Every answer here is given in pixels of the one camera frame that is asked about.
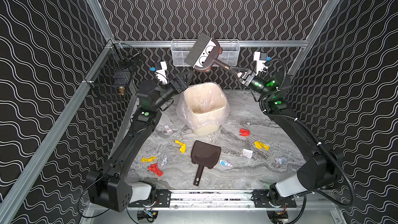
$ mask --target trash can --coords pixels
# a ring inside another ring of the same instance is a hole
[[[228,117],[229,104],[221,87],[213,82],[193,85],[180,96],[177,116],[197,136],[217,131]]]

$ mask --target wire mesh basket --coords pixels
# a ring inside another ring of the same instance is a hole
[[[218,56],[218,60],[230,66],[238,64],[240,46],[238,40],[217,40],[222,47],[222,53]],[[185,58],[190,52],[196,40],[172,40],[171,51],[173,65],[178,67],[190,67],[185,63]]]
[[[135,62],[136,59],[116,52],[108,54],[94,76],[94,81],[89,83],[94,94],[105,101],[129,100],[131,96],[129,85]]]

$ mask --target brush bristles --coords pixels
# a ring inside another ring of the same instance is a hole
[[[185,58],[185,63],[194,66],[196,61],[201,57],[203,50],[206,48],[207,44],[210,42],[211,37],[206,35],[205,33],[201,33],[199,38],[196,40],[193,45],[191,51],[188,53]]]

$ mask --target marble table surface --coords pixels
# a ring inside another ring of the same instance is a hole
[[[267,116],[262,114],[258,103],[249,91],[225,91],[230,114],[218,131],[207,136],[197,137],[176,114],[180,96],[168,108],[159,121],[156,130],[146,140],[131,165],[125,179],[127,183],[146,181],[160,189],[267,189],[269,185],[285,179],[305,163],[300,151],[287,134]],[[164,130],[168,125],[174,131]],[[241,128],[250,131],[250,136],[239,136]],[[186,152],[180,152],[179,140],[186,144]],[[212,169],[205,167],[199,186],[193,185],[198,165],[192,164],[191,150],[195,140],[221,147],[220,159],[230,162],[233,167],[218,163]],[[255,141],[261,141],[270,149],[257,149]],[[242,154],[243,149],[253,150],[251,159]],[[167,153],[168,161],[161,166]],[[142,163],[143,157],[156,156],[154,162]],[[283,164],[275,159],[285,157]],[[147,168],[158,163],[164,175],[158,177]]]

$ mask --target paper scrap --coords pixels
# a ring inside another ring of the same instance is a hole
[[[142,159],[141,159],[141,162],[143,163],[143,162],[153,162],[153,160],[155,160],[157,157],[150,157],[150,158],[145,158],[145,157],[143,157]]]
[[[261,144],[258,141],[254,142],[254,145],[256,146],[257,149],[262,149]]]
[[[265,145],[265,144],[263,144],[262,142],[260,142],[260,145],[261,145],[262,147],[264,147],[264,149],[269,150],[269,146],[268,146],[268,145]]]
[[[239,136],[244,136],[244,137],[247,137],[247,136],[250,135],[250,131],[249,130],[245,130],[243,128],[240,129],[239,133],[240,133]]]
[[[166,133],[173,133],[173,130],[168,125],[165,125],[164,129],[166,130]]]
[[[220,164],[226,167],[232,168],[232,164],[230,162],[227,162],[225,160],[220,159]]]
[[[158,163],[151,164],[150,167],[148,167],[148,170],[155,172],[158,177],[163,176],[163,172],[158,168]]]
[[[186,149],[187,149],[186,144],[184,144],[184,143],[178,141],[177,139],[176,139],[176,143],[179,144],[179,145],[181,145],[180,151],[181,151],[181,153],[184,153],[184,152],[186,151]]]
[[[286,157],[283,156],[283,157],[275,158],[275,162],[276,162],[277,164],[279,164],[279,165],[282,165],[282,164],[286,163]]]
[[[244,156],[248,157],[249,159],[253,156],[252,150],[243,149],[242,153]]]
[[[168,158],[167,153],[165,153],[161,166],[165,166],[165,165],[166,165],[166,163],[167,163],[167,158]]]

